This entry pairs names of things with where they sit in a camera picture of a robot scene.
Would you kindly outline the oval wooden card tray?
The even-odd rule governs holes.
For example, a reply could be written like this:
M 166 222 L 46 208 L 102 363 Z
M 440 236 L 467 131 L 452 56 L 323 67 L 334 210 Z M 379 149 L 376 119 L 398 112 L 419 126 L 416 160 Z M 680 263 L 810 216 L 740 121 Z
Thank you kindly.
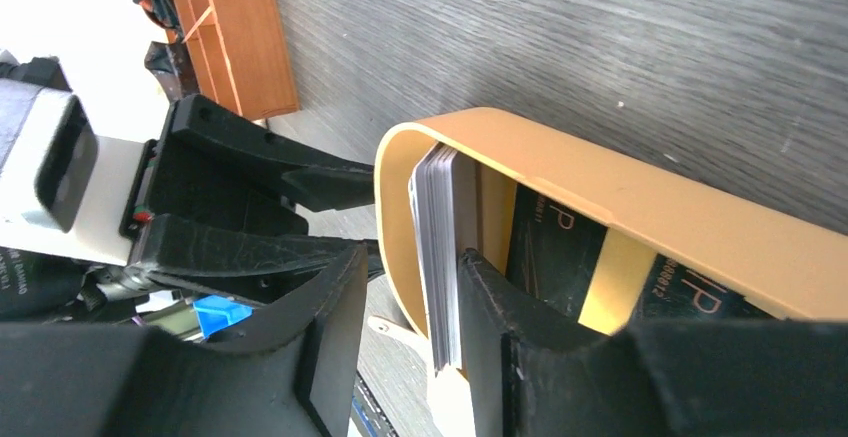
M 405 122 L 375 159 L 382 261 L 395 299 L 426 335 L 407 191 L 415 165 L 444 143 L 485 166 L 483 255 L 503 267 L 517 184 L 673 257 L 778 317 L 847 317 L 847 238 L 616 151 L 495 109 Z

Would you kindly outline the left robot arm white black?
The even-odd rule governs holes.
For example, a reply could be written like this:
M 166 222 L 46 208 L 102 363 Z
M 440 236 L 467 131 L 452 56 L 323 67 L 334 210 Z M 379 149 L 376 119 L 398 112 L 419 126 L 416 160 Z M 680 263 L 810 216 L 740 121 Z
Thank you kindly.
M 5 321 L 122 322 L 138 299 L 177 291 L 253 308 L 315 277 L 347 246 L 313 236 L 298 207 L 374 201 L 374 169 L 250 123 L 193 94 L 147 142 L 94 133 L 55 59 L 1 56 Z

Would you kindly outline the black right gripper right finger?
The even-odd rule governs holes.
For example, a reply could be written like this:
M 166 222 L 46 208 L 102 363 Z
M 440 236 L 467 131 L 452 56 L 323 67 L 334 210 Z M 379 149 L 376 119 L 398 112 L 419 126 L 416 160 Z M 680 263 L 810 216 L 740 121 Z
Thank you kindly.
M 477 250 L 458 262 L 461 348 L 479 436 L 625 436 L 623 354 L 510 284 Z

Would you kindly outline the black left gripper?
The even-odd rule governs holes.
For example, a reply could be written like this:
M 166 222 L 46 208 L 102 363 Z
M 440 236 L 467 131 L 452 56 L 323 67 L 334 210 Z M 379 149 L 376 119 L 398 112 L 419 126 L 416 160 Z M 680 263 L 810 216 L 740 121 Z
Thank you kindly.
M 374 239 L 309 236 L 312 212 L 372 205 L 374 166 L 264 129 L 200 94 L 171 105 L 169 137 L 143 146 L 119 233 L 128 268 L 165 286 L 272 302 Z

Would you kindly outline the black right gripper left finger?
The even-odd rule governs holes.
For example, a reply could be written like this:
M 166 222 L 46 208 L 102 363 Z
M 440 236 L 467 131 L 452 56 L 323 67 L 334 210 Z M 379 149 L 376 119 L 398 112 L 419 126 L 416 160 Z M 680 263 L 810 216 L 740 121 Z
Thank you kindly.
M 214 333 L 201 436 L 344 436 L 367 293 L 357 244 L 317 276 Z

